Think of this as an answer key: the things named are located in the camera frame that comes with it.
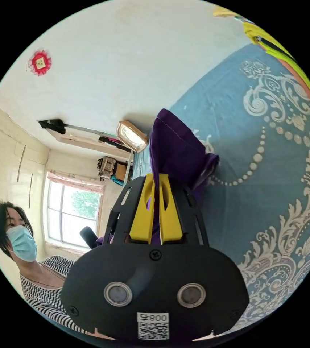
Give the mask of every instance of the blue face mask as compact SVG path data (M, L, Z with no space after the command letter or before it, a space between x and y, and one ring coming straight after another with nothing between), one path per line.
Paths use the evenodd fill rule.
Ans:
M11 227L6 232L14 254L23 261L33 262L36 260L37 246L33 236L24 226Z

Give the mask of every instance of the woman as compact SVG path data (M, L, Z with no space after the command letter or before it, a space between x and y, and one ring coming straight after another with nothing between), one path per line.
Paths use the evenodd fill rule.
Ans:
M18 266L24 297L33 308L70 329L112 339L79 328L67 315L60 294L74 261L51 256L38 262L32 226L24 210L10 202L0 202L0 249Z

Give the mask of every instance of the patterned bedspread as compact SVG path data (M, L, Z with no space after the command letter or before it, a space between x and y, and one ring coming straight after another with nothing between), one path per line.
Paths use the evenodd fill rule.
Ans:
M282 305L310 270L310 99L250 44L170 110L220 156L200 206L211 247L234 260L249 291L234 331ZM148 172L147 148L133 177Z

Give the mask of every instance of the striped shirt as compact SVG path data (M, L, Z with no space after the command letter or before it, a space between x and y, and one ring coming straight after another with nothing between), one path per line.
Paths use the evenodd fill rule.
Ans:
M69 260L63 256L51 256L42 261L41 264L66 278L74 262L75 261ZM74 324L64 310L61 302L62 288L45 289L34 284L22 275L21 284L24 297L33 308L61 325L81 333L86 333L85 330Z

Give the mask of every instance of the green foliage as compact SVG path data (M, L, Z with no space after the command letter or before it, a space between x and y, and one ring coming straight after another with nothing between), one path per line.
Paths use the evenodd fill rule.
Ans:
M72 206L78 215L89 219L97 217L99 194L89 191L76 191L71 196Z

